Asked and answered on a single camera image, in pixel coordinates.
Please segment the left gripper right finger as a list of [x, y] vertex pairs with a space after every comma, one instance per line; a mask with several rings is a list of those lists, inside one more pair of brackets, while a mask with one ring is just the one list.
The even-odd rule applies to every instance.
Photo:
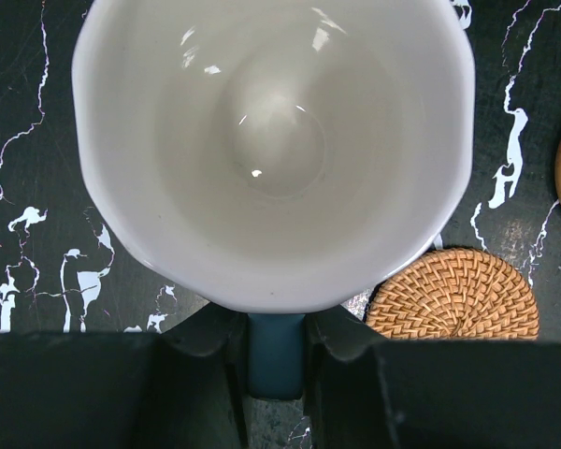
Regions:
[[342, 307], [305, 329], [319, 448], [561, 448], [561, 344], [389, 340]]

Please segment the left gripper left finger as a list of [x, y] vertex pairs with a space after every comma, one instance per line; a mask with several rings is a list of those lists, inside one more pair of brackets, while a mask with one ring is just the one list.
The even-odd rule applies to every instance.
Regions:
[[169, 331], [0, 334], [0, 448], [243, 448], [244, 314]]

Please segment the woven rattan coaster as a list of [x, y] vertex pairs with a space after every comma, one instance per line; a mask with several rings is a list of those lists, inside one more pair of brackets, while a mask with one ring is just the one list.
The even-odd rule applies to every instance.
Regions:
[[492, 254], [425, 254], [381, 284], [366, 324], [389, 339], [536, 340], [539, 310], [525, 277]]

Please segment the light blue cup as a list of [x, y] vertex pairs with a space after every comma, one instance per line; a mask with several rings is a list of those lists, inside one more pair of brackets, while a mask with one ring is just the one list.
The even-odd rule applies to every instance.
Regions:
[[447, 1], [95, 1], [71, 77], [94, 204], [138, 262], [249, 315], [260, 398], [301, 395], [305, 315], [418, 258], [470, 180]]

